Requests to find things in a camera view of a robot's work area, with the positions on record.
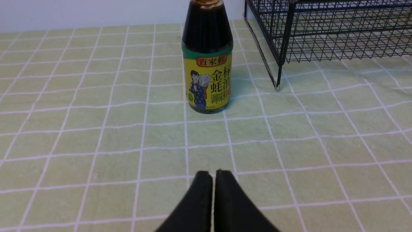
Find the wire grid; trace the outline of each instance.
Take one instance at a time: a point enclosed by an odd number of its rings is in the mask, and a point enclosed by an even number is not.
[[[281,50],[289,1],[252,1]],[[302,1],[296,4],[286,62],[410,54],[412,1]]]

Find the bottle cap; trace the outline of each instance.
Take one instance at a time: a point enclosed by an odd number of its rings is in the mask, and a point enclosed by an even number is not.
[[[213,8],[223,4],[223,0],[191,0],[200,5],[200,8]]]

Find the table surface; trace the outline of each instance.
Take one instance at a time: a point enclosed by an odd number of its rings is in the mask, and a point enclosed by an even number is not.
[[[219,168],[284,232],[412,231],[412,57],[286,64],[276,92],[231,24],[212,115],[185,101],[181,24],[0,34],[0,231],[152,231]]]

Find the black wire rack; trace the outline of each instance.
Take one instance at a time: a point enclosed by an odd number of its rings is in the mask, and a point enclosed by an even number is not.
[[[248,6],[279,66],[276,82]],[[285,62],[412,54],[411,14],[412,0],[245,0],[244,19],[278,90]]]

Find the bottle label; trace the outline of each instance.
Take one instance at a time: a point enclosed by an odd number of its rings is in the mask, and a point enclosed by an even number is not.
[[[216,53],[193,52],[182,44],[186,97],[197,109],[218,109],[230,99],[232,50]]]

